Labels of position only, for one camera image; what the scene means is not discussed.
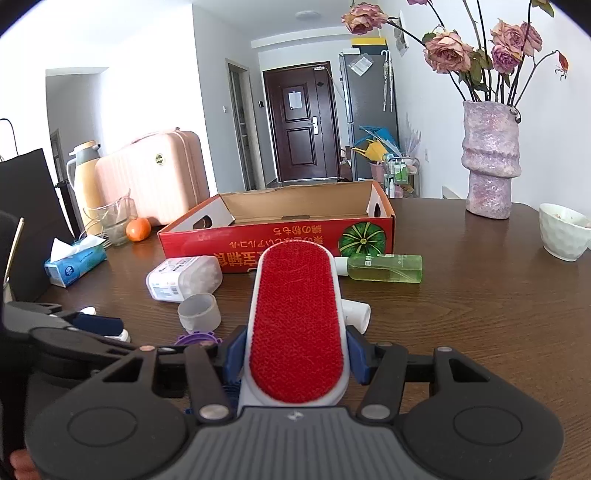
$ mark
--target blue object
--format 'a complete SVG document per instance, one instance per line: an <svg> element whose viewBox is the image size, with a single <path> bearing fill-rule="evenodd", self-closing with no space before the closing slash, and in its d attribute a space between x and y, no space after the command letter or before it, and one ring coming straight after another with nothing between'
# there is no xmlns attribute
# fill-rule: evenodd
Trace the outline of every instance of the blue object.
<svg viewBox="0 0 591 480"><path fill-rule="evenodd" d="M371 370L365 361L365 350L349 332L347 332L347 346L349 347L349 363L355 380L359 385L368 385L371 379Z"/></svg>
<svg viewBox="0 0 591 480"><path fill-rule="evenodd" d="M367 142L367 140L380 140L380 142L382 142L382 144L384 145L384 148L389 153L396 153L396 154L400 153L400 147L398 146L398 142L396 142L396 140L394 140L394 137L390 133L390 130L388 130L387 128L372 127L370 125L362 125L361 127L359 127L359 129L363 130L365 132L371 132L375 136L367 135L367 136L363 137L361 140L358 140L357 142L355 142L355 147L359 147L363 142ZM398 151L395 151L392 148L390 148L388 146L388 143L395 146L398 149Z"/></svg>
<svg viewBox="0 0 591 480"><path fill-rule="evenodd" d="M244 350L246 349L246 329L228 345L226 351L226 363L223 366L223 379L225 383L233 383L238 380L238 375L244 365Z"/></svg>
<svg viewBox="0 0 591 480"><path fill-rule="evenodd" d="M105 248L102 245L97 245L57 262L46 260L45 271L51 283L58 287L67 287L106 259Z"/></svg>

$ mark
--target ceiling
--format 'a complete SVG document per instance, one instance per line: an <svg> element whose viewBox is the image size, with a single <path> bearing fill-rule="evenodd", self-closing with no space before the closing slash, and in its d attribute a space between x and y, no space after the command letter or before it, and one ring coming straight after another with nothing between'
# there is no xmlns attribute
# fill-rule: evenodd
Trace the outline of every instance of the ceiling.
<svg viewBox="0 0 591 480"><path fill-rule="evenodd" d="M191 0L44 0L21 22L46 40L115 46L163 12Z"/></svg>
<svg viewBox="0 0 591 480"><path fill-rule="evenodd" d="M350 0L195 0L193 3L235 25L250 40L311 28L341 25ZM301 21L296 13L313 10L317 20Z"/></svg>
<svg viewBox="0 0 591 480"><path fill-rule="evenodd" d="M74 41L109 47L126 40L163 12L191 3L255 40L340 25L350 0L44 0L22 22L52 44ZM320 17L298 20L295 14L306 10L316 11Z"/></svg>

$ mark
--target leaf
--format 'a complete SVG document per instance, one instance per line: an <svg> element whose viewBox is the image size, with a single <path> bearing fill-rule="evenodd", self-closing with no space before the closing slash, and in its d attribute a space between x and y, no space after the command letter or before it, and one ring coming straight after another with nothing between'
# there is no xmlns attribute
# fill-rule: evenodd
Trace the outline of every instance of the leaf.
<svg viewBox="0 0 591 480"><path fill-rule="evenodd" d="M470 67L470 77L472 77L472 81L474 83L482 82L482 67L480 66L480 62L477 60L472 61L472 66Z"/></svg>
<svg viewBox="0 0 591 480"><path fill-rule="evenodd" d="M425 35L423 36L423 43L427 43L428 41L431 41L432 39L434 39L436 36L435 33L433 32L429 32L429 33L425 33Z"/></svg>
<svg viewBox="0 0 591 480"><path fill-rule="evenodd" d="M561 51L558 52L558 61L560 62L560 66L562 67L562 69L565 72L568 72L569 71L569 61L566 59L566 57L564 55L562 55Z"/></svg>
<svg viewBox="0 0 591 480"><path fill-rule="evenodd" d="M478 90L479 92L489 92L490 88L487 87L486 83L479 83L474 85L474 90Z"/></svg>
<svg viewBox="0 0 591 480"><path fill-rule="evenodd" d="M550 2L548 2L547 0L546 1L532 0L531 6L532 7L540 7L549 16L554 18L554 8L552 8L552 5L550 5Z"/></svg>
<svg viewBox="0 0 591 480"><path fill-rule="evenodd" d="M468 75L466 72L458 72L457 76L458 76L458 79L460 80L460 85L462 84L462 82L464 82L466 85L468 85L468 81L467 81Z"/></svg>

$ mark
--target metal screw head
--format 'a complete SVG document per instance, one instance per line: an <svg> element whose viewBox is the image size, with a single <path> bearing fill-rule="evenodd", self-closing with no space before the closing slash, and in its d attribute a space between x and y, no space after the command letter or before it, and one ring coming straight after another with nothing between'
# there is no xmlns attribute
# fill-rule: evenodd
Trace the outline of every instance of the metal screw head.
<svg viewBox="0 0 591 480"><path fill-rule="evenodd" d="M228 407L219 404L205 405L199 409L199 416L206 420L225 419L230 414Z"/></svg>
<svg viewBox="0 0 591 480"><path fill-rule="evenodd" d="M361 415L370 420L383 420L390 416L390 409L386 405L366 405L361 409Z"/></svg>

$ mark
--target pumpkin illustration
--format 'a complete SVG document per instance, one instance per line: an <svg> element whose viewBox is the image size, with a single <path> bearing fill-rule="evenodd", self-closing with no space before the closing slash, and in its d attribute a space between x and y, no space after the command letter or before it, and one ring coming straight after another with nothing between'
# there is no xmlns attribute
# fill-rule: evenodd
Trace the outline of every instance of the pumpkin illustration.
<svg viewBox="0 0 591 480"><path fill-rule="evenodd" d="M371 222L351 225L339 239L339 251L344 257L383 254L386 252L386 232Z"/></svg>

